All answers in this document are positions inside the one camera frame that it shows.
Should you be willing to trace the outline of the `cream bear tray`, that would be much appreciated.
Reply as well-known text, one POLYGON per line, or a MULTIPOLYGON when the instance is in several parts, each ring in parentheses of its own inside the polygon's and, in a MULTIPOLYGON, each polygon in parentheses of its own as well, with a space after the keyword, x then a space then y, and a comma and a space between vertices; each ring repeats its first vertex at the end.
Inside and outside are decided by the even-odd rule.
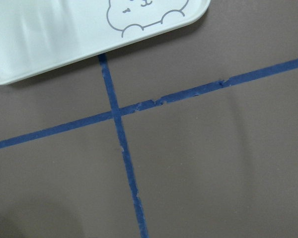
POLYGON ((199 20, 208 0, 0 0, 0 85, 199 20))

